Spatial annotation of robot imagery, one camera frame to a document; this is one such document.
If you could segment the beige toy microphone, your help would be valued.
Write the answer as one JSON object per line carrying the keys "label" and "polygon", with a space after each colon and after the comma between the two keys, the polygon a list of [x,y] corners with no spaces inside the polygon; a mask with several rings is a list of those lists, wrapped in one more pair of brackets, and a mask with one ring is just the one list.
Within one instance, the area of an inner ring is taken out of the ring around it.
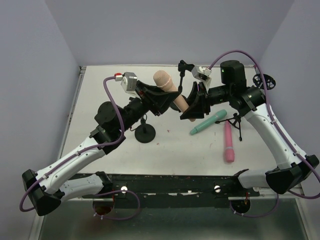
{"label": "beige toy microphone", "polygon": [[[163,90],[164,92],[177,92],[178,89],[176,85],[173,83],[171,76],[164,70],[158,70],[153,75],[153,80],[158,88]],[[183,98],[181,94],[173,101],[176,107],[184,113],[189,105],[186,100]]]}

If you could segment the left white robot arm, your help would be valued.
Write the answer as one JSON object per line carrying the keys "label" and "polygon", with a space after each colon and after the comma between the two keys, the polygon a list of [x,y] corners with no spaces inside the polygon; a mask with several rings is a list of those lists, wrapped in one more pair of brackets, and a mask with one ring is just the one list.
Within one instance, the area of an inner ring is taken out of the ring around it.
{"label": "left white robot arm", "polygon": [[62,202],[85,195],[105,194],[109,188],[107,175],[94,173],[84,180],[72,179],[80,170],[92,162],[110,154],[126,139],[125,131],[151,111],[155,116],[165,113],[170,104],[179,96],[178,91],[164,91],[157,86],[137,81],[134,87],[136,97],[125,107],[115,103],[107,86],[108,77],[103,81],[104,90],[109,97],[100,105],[94,117],[97,127],[74,150],[51,165],[22,174],[25,189],[19,209],[26,198],[32,203],[31,210],[38,216],[45,216],[56,210]]}

